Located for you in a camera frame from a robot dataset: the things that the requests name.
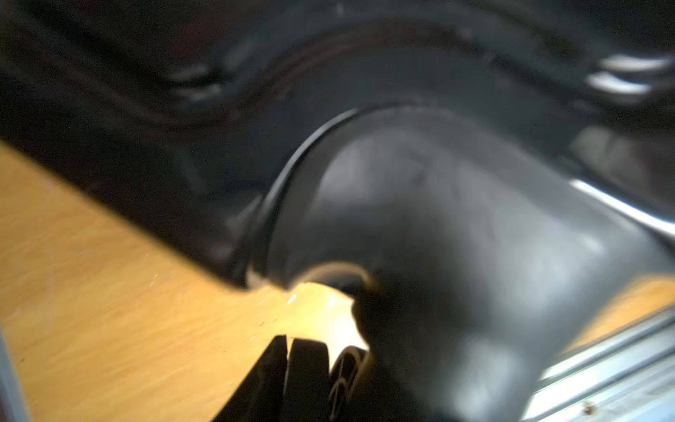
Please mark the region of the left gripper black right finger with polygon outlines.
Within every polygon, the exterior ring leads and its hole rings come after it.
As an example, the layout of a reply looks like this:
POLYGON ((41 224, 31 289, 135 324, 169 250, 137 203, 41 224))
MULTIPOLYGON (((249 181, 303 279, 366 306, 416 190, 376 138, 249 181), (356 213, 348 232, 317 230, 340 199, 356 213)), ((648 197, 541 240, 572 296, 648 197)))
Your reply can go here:
POLYGON ((295 339, 279 421, 328 421, 329 352, 325 343, 295 339))

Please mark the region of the black white astronaut suitcase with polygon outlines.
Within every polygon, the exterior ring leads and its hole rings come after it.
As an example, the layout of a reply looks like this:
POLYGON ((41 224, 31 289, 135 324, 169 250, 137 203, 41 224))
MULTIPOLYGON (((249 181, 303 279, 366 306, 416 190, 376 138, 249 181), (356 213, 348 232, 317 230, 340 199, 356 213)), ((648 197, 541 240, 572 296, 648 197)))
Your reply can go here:
POLYGON ((522 420, 674 269, 671 1, 4 1, 1 136, 232 287, 351 297, 329 420, 522 420))

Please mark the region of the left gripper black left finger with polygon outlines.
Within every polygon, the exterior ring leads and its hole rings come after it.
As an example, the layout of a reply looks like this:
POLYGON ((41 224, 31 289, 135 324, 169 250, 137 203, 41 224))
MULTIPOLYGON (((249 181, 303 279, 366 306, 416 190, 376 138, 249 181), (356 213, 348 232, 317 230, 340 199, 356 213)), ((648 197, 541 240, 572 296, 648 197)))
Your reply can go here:
POLYGON ((277 421, 287 367, 287 337, 275 336, 213 421, 277 421))

